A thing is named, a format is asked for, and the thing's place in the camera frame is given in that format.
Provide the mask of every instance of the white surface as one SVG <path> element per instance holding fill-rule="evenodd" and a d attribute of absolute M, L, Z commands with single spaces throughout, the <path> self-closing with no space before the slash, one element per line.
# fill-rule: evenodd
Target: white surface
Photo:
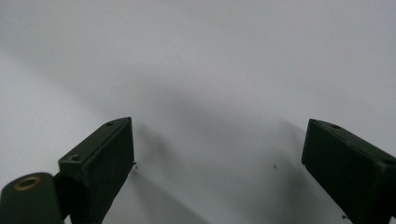
<path fill-rule="evenodd" d="M 0 187 L 131 116 L 105 223 L 350 223 L 308 119 L 396 155 L 394 1 L 0 1 Z"/>

